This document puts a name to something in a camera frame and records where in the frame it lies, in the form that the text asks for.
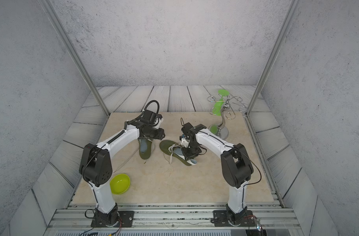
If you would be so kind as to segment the olive green shoe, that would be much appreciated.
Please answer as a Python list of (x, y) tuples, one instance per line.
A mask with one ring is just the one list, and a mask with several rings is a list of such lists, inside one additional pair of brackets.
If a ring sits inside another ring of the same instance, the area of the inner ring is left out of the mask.
[(169, 163), (173, 163), (173, 159), (178, 159), (181, 163), (186, 166), (197, 165), (197, 161), (195, 159), (185, 160), (185, 157), (182, 153), (182, 146), (178, 143), (170, 140), (163, 140), (159, 144), (160, 150), (164, 153), (164, 159)]
[(119, 167), (116, 168), (116, 170), (113, 171), (113, 173), (119, 171), (124, 165), (126, 165), (130, 159), (136, 154), (136, 152), (139, 152), (139, 156), (143, 160), (147, 160), (151, 157), (152, 153), (155, 151), (155, 147), (152, 148), (153, 141), (151, 139), (138, 139), (139, 148), (136, 149), (130, 157), (128, 157)]

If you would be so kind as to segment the grey blue insole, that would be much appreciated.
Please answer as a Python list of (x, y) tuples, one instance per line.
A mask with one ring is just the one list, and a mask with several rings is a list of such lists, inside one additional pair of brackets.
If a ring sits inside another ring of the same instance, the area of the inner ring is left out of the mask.
[(180, 147), (174, 147), (172, 149), (171, 155), (176, 157), (178, 160), (180, 160), (186, 166), (193, 166), (193, 165), (197, 165), (197, 163), (198, 163), (197, 160), (195, 160), (195, 159), (186, 160)]

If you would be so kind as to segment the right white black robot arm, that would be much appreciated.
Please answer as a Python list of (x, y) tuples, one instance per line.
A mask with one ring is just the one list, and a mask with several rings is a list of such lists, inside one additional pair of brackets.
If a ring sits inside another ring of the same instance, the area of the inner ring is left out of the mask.
[(193, 126), (186, 123), (181, 131), (181, 152), (186, 162), (194, 164), (193, 159), (201, 154), (202, 149), (220, 157), (223, 177), (230, 186), (226, 218), (231, 225), (238, 226), (248, 216), (246, 189), (255, 166), (249, 159), (245, 146), (234, 145), (217, 137), (202, 124)]

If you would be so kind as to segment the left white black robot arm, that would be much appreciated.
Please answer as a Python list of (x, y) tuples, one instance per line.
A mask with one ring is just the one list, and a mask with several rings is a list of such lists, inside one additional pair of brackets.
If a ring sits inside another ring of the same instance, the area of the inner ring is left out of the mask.
[(155, 112), (146, 106), (142, 113), (131, 121), (124, 122), (121, 131), (97, 144), (87, 144), (79, 167), (79, 174), (93, 191), (97, 207), (95, 218), (115, 224), (118, 221), (118, 207), (112, 196), (110, 179), (113, 173), (111, 158), (134, 140), (162, 140), (164, 129), (160, 128), (163, 117), (159, 114), (160, 105), (151, 100), (148, 105), (155, 103)]

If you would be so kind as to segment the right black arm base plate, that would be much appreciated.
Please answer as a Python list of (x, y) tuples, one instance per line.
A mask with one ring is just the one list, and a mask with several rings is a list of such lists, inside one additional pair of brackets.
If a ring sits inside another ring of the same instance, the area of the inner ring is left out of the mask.
[(216, 227), (256, 227), (257, 223), (253, 212), (243, 210), (235, 214), (229, 210), (214, 210), (210, 222)]

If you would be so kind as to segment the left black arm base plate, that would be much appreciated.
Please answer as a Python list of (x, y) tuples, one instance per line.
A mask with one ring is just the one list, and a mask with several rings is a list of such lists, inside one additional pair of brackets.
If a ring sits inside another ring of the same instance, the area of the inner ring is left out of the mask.
[(113, 211), (108, 214), (96, 211), (95, 216), (92, 219), (92, 228), (131, 228), (134, 211)]

